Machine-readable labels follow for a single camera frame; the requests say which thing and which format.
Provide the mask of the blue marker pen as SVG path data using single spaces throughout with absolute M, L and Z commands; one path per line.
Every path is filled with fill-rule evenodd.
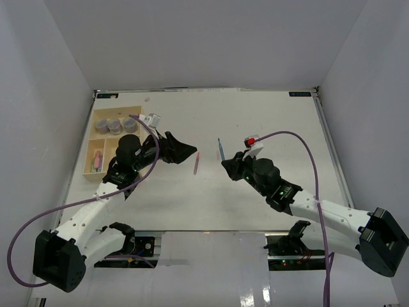
M 219 153 L 220 153 L 221 161 L 224 161 L 225 156 L 224 156 L 224 151 L 223 151 L 223 147 L 222 147 L 222 143 L 220 141 L 220 138 L 218 138 L 217 141 L 218 141 L 218 147 L 219 147 Z

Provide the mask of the purple marker red tip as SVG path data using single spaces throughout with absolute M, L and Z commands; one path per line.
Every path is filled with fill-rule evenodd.
M 195 165 L 194 165 L 194 172 L 193 172 L 194 175 L 197 175 L 199 160 L 200 160 L 200 152 L 198 152 L 197 155 L 196 155 Z

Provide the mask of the clear round container purple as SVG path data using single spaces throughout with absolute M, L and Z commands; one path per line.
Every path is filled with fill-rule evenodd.
M 128 134 L 135 133 L 138 130 L 137 121 L 134 118 L 124 118 L 122 124 L 124 131 Z

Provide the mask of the pink highlighter pen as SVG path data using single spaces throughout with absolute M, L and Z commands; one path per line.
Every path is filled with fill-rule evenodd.
M 102 153 L 101 151 L 96 151 L 95 156 L 94 156 L 93 169 L 96 172 L 99 172 L 101 165 L 102 165 Z

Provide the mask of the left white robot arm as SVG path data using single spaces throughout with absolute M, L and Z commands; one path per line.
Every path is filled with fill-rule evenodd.
M 135 230 L 124 223 L 103 223 L 125 202 L 141 179 L 139 172 L 156 160 L 180 164 L 197 148 L 179 142 L 170 132 L 148 136 L 135 134 L 118 141 L 95 200 L 82 206 L 68 221 L 36 238 L 33 273 L 64 292 L 73 291 L 86 269 L 111 254 L 129 255 L 135 248 Z

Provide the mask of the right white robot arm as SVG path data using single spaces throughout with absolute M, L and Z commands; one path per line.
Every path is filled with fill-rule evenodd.
M 221 162 L 233 181 L 244 180 L 274 210 L 326 227 L 330 251 L 361 260 L 372 271 L 391 278 L 408 249 L 408 236 L 393 215 L 382 208 L 373 212 L 351 209 L 314 196 L 283 179 L 273 161 L 237 152 Z

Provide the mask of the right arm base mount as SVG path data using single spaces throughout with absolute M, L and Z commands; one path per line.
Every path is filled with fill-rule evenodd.
M 264 249 L 269 271 L 324 271 L 325 252 L 321 228 L 297 221 L 288 233 L 267 233 Z

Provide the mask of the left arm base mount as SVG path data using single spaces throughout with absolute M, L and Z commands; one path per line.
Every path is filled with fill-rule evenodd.
M 160 240 L 153 235 L 142 235 L 123 223 L 115 222 L 109 226 L 104 226 L 101 232 L 106 229 L 118 230 L 125 235 L 124 245 L 121 250 L 115 251 L 97 262 L 95 268 L 109 269 L 154 269 L 158 264 Z

